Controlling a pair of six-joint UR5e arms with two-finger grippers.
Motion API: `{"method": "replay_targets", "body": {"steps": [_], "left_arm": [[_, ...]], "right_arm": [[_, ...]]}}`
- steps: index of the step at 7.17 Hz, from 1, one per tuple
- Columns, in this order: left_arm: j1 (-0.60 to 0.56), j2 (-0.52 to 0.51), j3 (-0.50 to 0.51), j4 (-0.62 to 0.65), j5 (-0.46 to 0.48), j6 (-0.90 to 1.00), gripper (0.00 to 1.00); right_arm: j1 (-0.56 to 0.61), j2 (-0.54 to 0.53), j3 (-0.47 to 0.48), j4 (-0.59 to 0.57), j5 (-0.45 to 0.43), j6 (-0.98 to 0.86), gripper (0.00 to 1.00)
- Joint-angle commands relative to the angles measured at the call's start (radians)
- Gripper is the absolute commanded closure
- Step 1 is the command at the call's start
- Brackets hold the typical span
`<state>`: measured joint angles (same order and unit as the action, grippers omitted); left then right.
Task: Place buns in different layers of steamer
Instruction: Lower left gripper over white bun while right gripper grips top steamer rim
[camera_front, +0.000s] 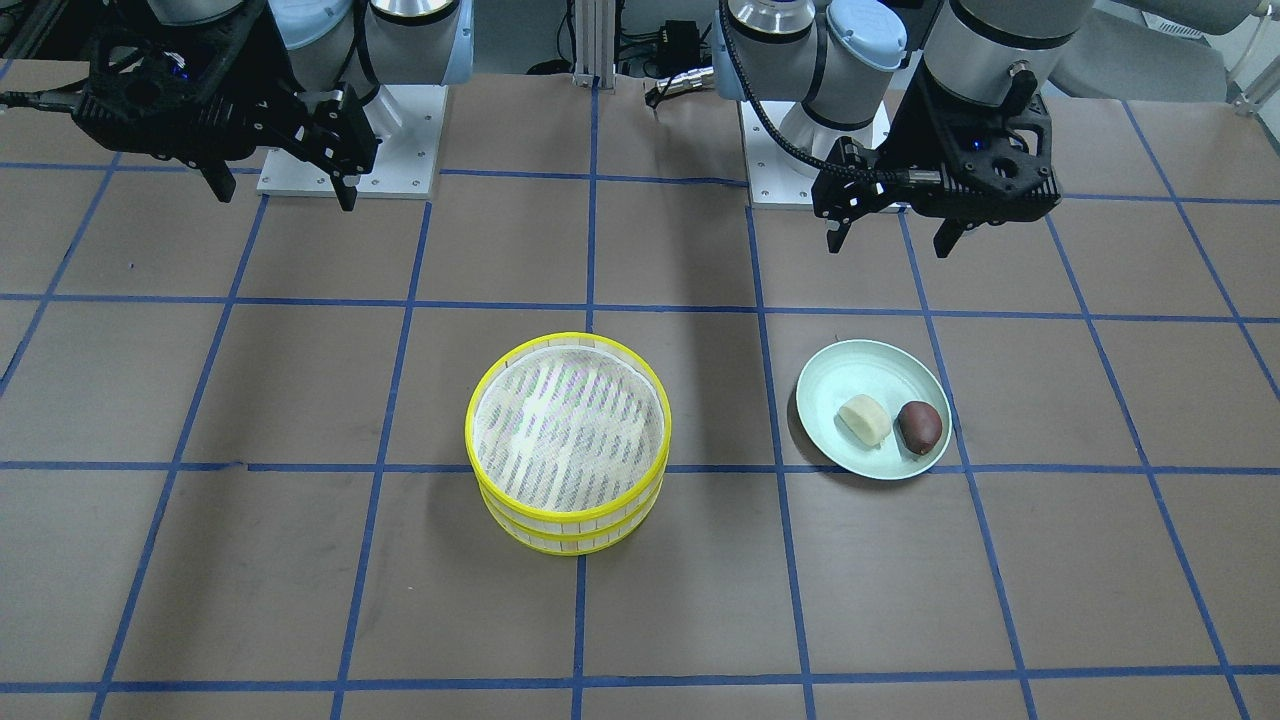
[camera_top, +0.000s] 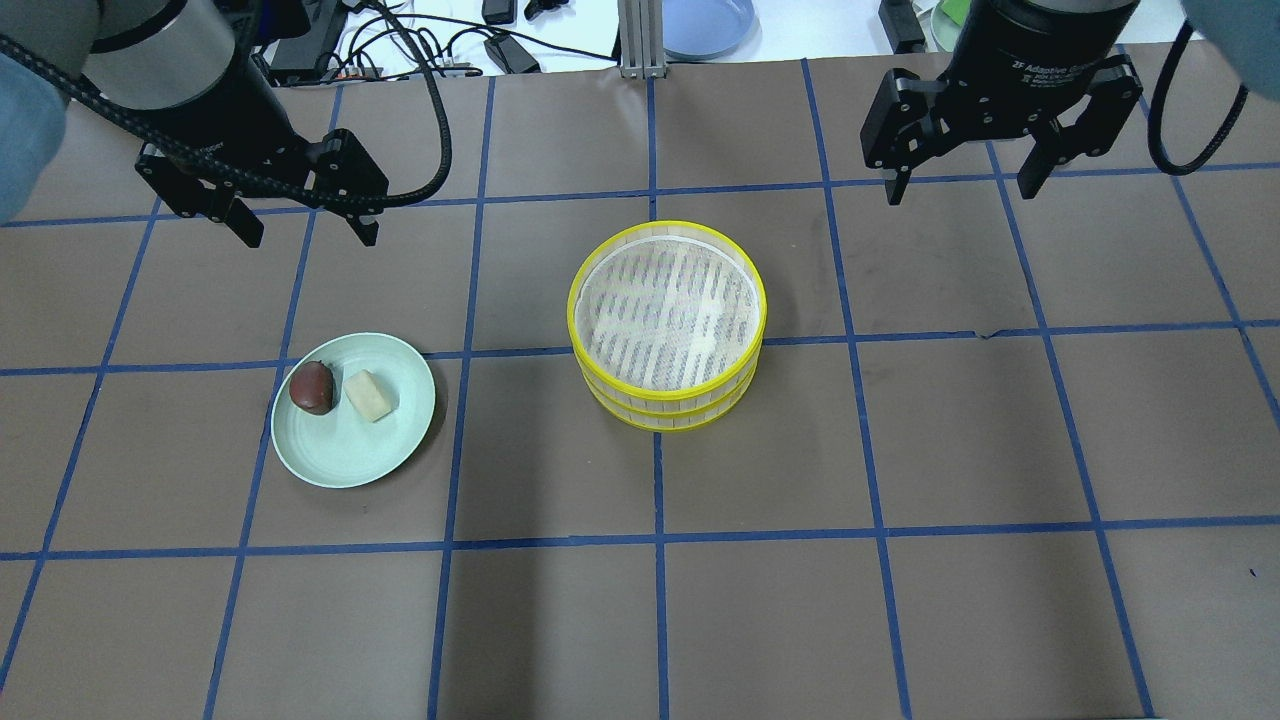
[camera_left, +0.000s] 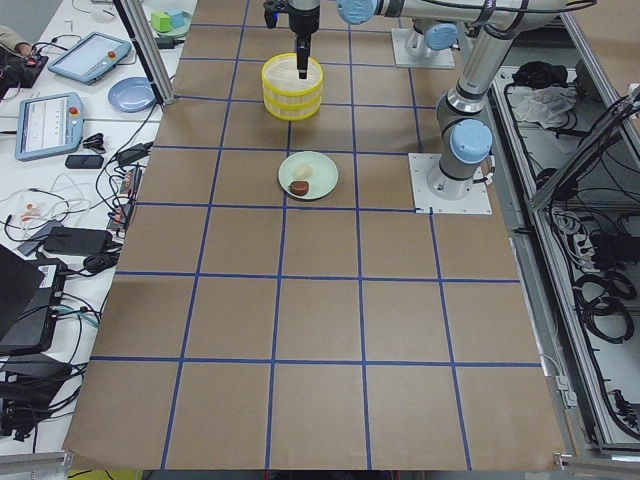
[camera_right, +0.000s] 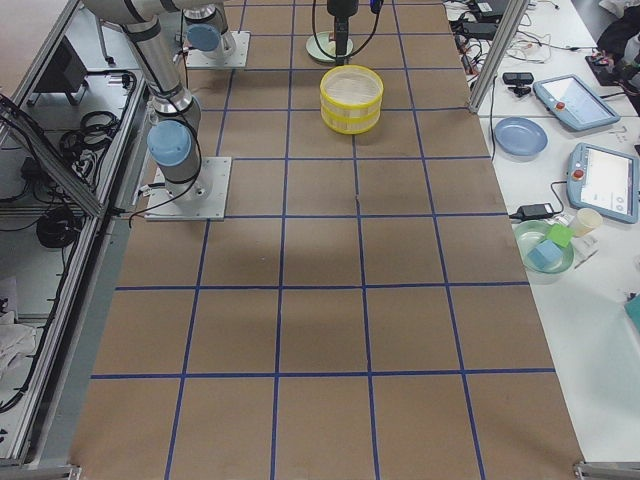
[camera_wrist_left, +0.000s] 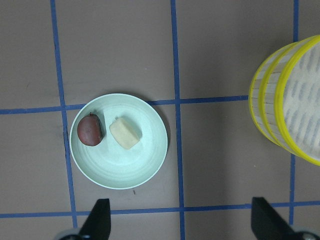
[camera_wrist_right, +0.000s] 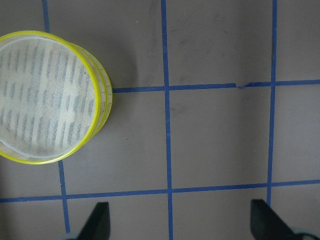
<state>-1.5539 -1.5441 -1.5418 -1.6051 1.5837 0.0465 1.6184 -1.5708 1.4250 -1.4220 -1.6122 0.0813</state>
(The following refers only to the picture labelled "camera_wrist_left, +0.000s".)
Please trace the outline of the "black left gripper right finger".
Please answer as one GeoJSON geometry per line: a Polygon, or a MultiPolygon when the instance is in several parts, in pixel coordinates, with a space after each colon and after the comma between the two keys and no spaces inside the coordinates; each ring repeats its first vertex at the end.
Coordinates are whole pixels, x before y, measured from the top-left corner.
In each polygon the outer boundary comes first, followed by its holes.
{"type": "Polygon", "coordinates": [[[251,202],[251,230],[257,240],[299,240],[300,234],[263,197],[251,202]]]}

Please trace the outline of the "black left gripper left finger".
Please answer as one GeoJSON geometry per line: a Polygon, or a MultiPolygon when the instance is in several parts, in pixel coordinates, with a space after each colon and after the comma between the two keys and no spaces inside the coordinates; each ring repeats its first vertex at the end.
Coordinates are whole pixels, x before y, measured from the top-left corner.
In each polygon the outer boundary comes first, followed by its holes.
{"type": "Polygon", "coordinates": [[[108,240],[111,234],[110,200],[98,199],[79,231],[83,240],[108,240]]]}

